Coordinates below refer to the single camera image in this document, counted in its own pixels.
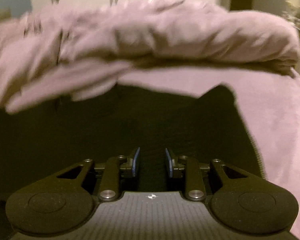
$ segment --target textured gray surface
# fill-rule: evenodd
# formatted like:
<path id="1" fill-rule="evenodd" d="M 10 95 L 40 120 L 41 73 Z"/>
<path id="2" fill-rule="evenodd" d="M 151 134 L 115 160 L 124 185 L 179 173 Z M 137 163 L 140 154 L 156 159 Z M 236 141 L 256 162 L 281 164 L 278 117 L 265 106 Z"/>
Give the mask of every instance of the textured gray surface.
<path id="1" fill-rule="evenodd" d="M 54 238 L 16 234 L 11 240 L 292 240 L 289 233 L 255 237 L 234 233 L 217 223 L 205 205 L 183 199 L 178 192 L 126 192 L 112 203 L 102 203 L 81 228 Z"/>

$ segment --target black cloth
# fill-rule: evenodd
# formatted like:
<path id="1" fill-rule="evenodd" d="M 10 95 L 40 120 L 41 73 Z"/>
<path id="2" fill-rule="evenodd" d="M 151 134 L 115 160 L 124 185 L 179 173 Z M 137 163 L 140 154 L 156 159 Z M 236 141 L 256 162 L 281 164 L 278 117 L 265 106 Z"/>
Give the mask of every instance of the black cloth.
<path id="1" fill-rule="evenodd" d="M 225 86 L 195 99 L 116 85 L 81 102 L 52 100 L 15 115 L 0 110 L 0 193 L 11 194 L 83 159 L 104 163 L 135 147 L 141 147 L 140 191 L 167 190 L 166 147 L 261 176 L 234 95 Z"/>

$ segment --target round black pad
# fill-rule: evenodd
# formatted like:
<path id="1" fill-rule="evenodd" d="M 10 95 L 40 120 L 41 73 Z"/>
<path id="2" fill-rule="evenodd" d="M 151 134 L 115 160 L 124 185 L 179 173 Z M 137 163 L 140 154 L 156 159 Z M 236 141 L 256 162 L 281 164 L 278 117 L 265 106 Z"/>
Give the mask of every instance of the round black pad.
<path id="1" fill-rule="evenodd" d="M 220 222 L 253 235 L 289 229 L 298 215 L 298 202 L 290 192 L 271 183 L 264 190 L 253 186 L 244 189 L 242 185 L 223 187 L 214 194 L 210 206 Z"/>
<path id="2" fill-rule="evenodd" d="M 94 202 L 82 188 L 69 184 L 48 192 L 19 190 L 6 204 L 6 214 L 17 230 L 27 235 L 48 236 L 66 233 L 84 223 L 91 215 Z"/>

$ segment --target metal screw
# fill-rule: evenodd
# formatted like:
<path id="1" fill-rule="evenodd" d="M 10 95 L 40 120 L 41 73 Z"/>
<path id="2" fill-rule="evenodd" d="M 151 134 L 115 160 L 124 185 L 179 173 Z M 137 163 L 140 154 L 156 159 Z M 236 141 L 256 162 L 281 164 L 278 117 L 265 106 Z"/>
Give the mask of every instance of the metal screw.
<path id="1" fill-rule="evenodd" d="M 115 192 L 113 190 L 107 189 L 107 190 L 101 191 L 100 196 L 102 198 L 113 198 L 115 196 Z"/>
<path id="2" fill-rule="evenodd" d="M 201 198 L 204 196 L 204 193 L 201 190 L 191 190 L 188 195 L 190 198 Z"/>

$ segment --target pink blanket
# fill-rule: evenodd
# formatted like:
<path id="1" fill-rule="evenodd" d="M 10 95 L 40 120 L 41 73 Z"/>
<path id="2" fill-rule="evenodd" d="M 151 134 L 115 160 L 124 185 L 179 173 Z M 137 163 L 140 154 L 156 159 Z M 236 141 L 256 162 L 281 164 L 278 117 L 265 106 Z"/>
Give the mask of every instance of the pink blanket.
<path id="1" fill-rule="evenodd" d="M 297 31 L 267 13 L 181 0 L 49 6 L 0 25 L 0 107 L 87 90 L 154 58 L 266 62 L 286 73 L 299 57 Z"/>

